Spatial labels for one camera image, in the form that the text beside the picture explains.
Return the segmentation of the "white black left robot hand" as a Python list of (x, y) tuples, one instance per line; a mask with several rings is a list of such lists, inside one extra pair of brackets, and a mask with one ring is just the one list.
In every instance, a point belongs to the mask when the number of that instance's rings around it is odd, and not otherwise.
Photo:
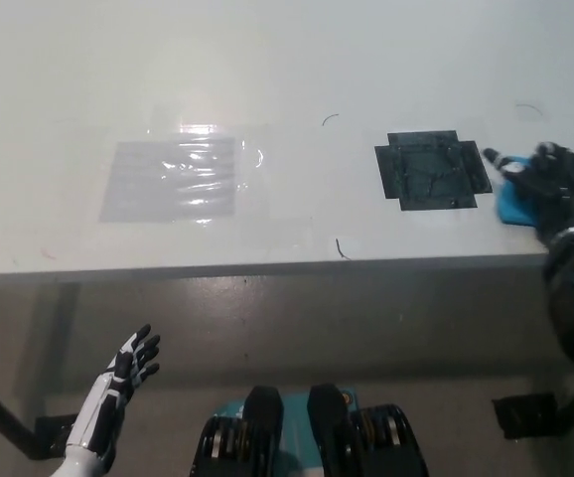
[(155, 362), (160, 340), (146, 324), (120, 346), (84, 400), (67, 449), (84, 449), (102, 461), (114, 453), (127, 405), (136, 390), (160, 369)]

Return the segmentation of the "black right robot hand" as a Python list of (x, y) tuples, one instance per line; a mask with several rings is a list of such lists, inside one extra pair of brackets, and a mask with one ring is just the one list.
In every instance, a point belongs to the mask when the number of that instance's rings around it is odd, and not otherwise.
[(551, 246), (574, 231), (574, 151), (554, 142), (539, 143), (524, 162), (493, 148), (483, 157), (500, 172), (517, 200), (533, 215), (537, 238)]

